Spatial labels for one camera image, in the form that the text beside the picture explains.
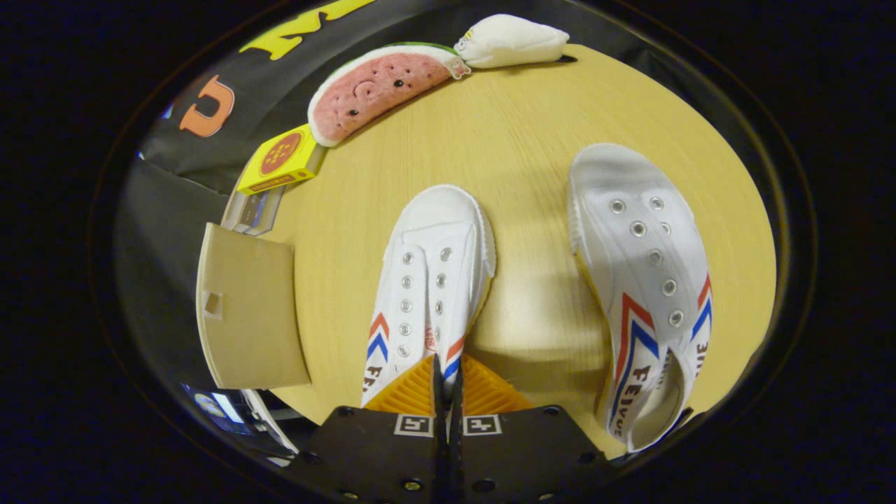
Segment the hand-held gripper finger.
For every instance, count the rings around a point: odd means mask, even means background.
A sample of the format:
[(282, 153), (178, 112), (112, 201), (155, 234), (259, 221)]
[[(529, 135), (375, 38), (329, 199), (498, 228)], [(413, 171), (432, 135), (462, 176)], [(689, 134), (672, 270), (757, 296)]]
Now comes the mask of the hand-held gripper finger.
[(458, 360), (451, 487), (461, 503), (582, 503), (617, 470), (560, 405), (531, 404), (495, 371)]
[(294, 478), (330, 503), (434, 503), (444, 488), (446, 421), (438, 359), (391, 383), (422, 391), (422, 414), (339, 406), (300, 449)]

